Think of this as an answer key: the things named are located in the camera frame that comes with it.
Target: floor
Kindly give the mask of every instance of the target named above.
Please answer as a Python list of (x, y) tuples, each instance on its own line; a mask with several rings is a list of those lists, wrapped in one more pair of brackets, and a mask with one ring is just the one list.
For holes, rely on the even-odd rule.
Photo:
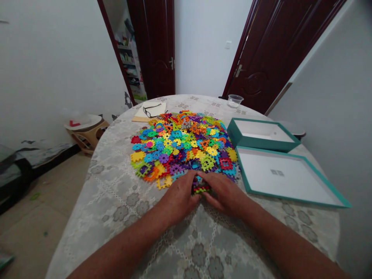
[(27, 195), (0, 216), (0, 250), (15, 256), (1, 279), (45, 277), (90, 159), (79, 153), (64, 161), (34, 181)]

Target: hand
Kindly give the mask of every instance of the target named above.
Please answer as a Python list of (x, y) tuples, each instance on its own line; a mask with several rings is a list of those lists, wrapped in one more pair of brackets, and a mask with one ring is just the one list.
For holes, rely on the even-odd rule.
[(215, 172), (209, 172), (207, 174), (198, 172), (198, 175), (218, 195), (218, 199), (216, 199), (207, 192), (203, 193), (212, 206), (226, 215), (243, 218), (244, 208), (247, 203), (253, 203), (253, 201), (234, 182), (226, 176)]
[(191, 196), (191, 187), (196, 176), (196, 171), (189, 170), (172, 183), (165, 195), (157, 203), (164, 217), (167, 219), (168, 227), (182, 221), (199, 204), (200, 195)]

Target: person's left hand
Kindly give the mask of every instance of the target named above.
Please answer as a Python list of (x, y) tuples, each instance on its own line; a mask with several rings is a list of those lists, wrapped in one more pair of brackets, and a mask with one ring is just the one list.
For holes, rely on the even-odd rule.
[(182, 221), (199, 204), (200, 195), (191, 196), (196, 171), (189, 170), (172, 183), (162, 199), (156, 204), (168, 227)]

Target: door handle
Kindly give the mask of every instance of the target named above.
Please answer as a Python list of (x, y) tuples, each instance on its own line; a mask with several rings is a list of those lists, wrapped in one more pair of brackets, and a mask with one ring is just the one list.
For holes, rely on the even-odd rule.
[(244, 69), (242, 70), (242, 69), (241, 69), (242, 67), (243, 67), (243, 65), (240, 64), (238, 70), (236, 71), (236, 75), (235, 75), (236, 78), (239, 76), (240, 72), (244, 72), (244, 71), (246, 71), (246, 70), (244, 70)]
[(173, 57), (170, 58), (169, 63), (170, 63), (171, 69), (173, 70), (174, 69), (174, 60), (173, 60)]

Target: doorway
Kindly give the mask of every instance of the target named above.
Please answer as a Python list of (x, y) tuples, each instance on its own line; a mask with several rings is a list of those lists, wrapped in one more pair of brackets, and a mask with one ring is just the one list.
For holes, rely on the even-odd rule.
[(175, 94), (174, 0), (98, 0), (136, 103)]
[(265, 114), (345, 0), (254, 0), (225, 86)]

